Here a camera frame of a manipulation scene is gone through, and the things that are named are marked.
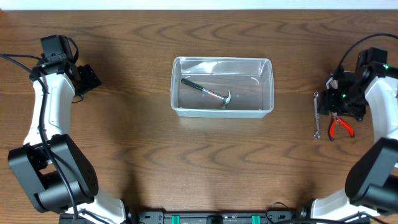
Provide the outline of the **clear plastic container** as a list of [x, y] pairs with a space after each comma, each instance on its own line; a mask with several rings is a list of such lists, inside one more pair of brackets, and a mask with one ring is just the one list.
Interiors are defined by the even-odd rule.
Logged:
[[[230, 104], [223, 110], [221, 101], [181, 83], [183, 78], [223, 96], [230, 90]], [[176, 57], [170, 104], [179, 117], [263, 118], [274, 109], [272, 63], [267, 58]]]

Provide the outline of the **white teal screwdriver box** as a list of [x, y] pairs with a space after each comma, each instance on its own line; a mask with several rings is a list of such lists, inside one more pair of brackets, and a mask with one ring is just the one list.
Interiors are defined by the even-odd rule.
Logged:
[[330, 76], [326, 79], [325, 82], [326, 89], [333, 89], [336, 90], [338, 89], [338, 81], [334, 79], [334, 75], [331, 73]]

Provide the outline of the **small claw hammer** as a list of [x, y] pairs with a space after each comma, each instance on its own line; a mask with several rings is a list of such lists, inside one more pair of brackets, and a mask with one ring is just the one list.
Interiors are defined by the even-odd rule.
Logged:
[[231, 101], [231, 92], [230, 92], [230, 90], [228, 90], [228, 95], [227, 96], [223, 96], [223, 95], [215, 93], [215, 92], [213, 92], [213, 91], [211, 91], [211, 90], [209, 90], [207, 88], [204, 88], [201, 85], [196, 84], [196, 83], [194, 83], [194, 82], [192, 82], [192, 81], [190, 81], [189, 79], [186, 79], [186, 78], [181, 79], [181, 83], [183, 83], [183, 84], [185, 84], [187, 86], [190, 86], [190, 87], [192, 87], [192, 88], [194, 88], [196, 90], [200, 90], [200, 91], [202, 91], [204, 93], [207, 93], [208, 95], [210, 95], [210, 96], [216, 98], [217, 100], [221, 101], [222, 102], [221, 108], [223, 110], [225, 110], [227, 108], [227, 106], [230, 104], [230, 101]]

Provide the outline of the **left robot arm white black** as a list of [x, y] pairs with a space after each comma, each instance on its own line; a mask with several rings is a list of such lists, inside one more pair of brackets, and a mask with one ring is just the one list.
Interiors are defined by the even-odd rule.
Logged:
[[123, 201], [100, 189], [94, 167], [70, 137], [75, 86], [65, 72], [35, 69], [35, 105], [22, 147], [8, 163], [32, 206], [93, 223], [125, 223]]

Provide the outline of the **silver ring wrench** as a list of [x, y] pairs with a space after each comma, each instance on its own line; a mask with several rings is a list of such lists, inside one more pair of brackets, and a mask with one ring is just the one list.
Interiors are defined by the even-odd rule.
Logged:
[[315, 139], [320, 139], [320, 121], [319, 121], [319, 114], [318, 114], [318, 96], [319, 93], [316, 91], [313, 94], [313, 104], [314, 104], [314, 113], [315, 113], [315, 125], [316, 125], [316, 129], [314, 132], [314, 138]]

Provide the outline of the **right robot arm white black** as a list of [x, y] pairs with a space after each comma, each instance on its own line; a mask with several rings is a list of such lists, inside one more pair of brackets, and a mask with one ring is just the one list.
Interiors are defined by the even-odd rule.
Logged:
[[397, 213], [397, 68], [385, 60], [359, 60], [355, 72], [336, 72], [338, 86], [328, 91], [328, 108], [338, 116], [372, 113], [374, 145], [350, 170], [345, 188], [314, 200], [307, 221], [343, 222], [367, 215]]

